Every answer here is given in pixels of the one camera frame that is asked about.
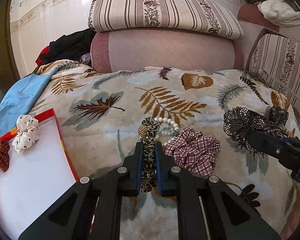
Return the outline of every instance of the striped cushion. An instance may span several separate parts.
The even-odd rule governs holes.
[[[93,0],[89,27],[102,32],[133,27],[168,27],[243,39],[225,7],[209,0]]]
[[[300,43],[266,34],[252,54],[249,70],[258,71],[300,113]]]

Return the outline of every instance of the jewelry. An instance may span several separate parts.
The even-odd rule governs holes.
[[[143,144],[143,164],[141,173],[141,192],[150,192],[157,187],[155,174],[154,144],[156,142],[159,123],[152,117],[147,117],[138,128],[140,141]]]
[[[223,130],[231,137],[231,140],[239,143],[238,146],[245,147],[253,154],[260,153],[263,155],[264,153],[258,152],[250,146],[248,143],[249,135],[254,131],[260,131],[277,138],[283,138],[287,135],[282,126],[285,126],[289,116],[287,111],[275,106],[267,108],[266,112],[266,117],[264,117],[247,108],[238,106],[232,108],[223,116]]]
[[[166,118],[166,117],[164,117],[164,118],[155,117],[154,120],[158,121],[159,125],[160,125],[158,134],[155,137],[157,139],[157,141],[159,140],[160,135],[171,136],[171,138],[168,141],[162,143],[163,147],[166,147],[176,136],[178,136],[180,134],[179,126],[174,120],[172,120],[170,118]]]

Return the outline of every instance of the metal screw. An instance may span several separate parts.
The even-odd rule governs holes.
[[[90,178],[85,176],[85,177],[80,178],[80,183],[86,184],[89,182],[89,180],[90,180]]]
[[[219,181],[219,178],[215,175],[212,175],[209,177],[210,182],[217,183]]]
[[[178,167],[178,166],[173,166],[173,167],[171,168],[171,171],[172,171],[173,173],[179,173],[179,172],[181,171],[181,168]]]
[[[117,169],[117,171],[119,172],[119,173],[126,173],[127,172],[127,168],[126,167],[119,167],[118,169]]]

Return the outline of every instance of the white scrunchie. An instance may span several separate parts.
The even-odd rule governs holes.
[[[25,149],[31,147],[39,140],[38,120],[32,115],[20,115],[17,120],[17,136],[12,142],[12,146],[18,153],[23,153]]]

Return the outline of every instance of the leaf pattern blanket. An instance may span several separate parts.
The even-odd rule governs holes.
[[[239,70],[183,71],[147,67],[100,74],[78,62],[61,60],[37,74],[58,72],[30,114],[54,108],[65,147],[78,176],[97,178],[134,153],[140,122],[147,116],[173,118],[220,140],[214,174],[242,197],[277,232],[287,220],[300,185],[290,171],[267,155],[254,155],[223,131],[223,115],[241,106],[263,114],[268,105],[289,112],[286,133],[300,138],[300,127],[284,95]],[[121,240],[178,239],[174,197],[156,189],[122,200]]]

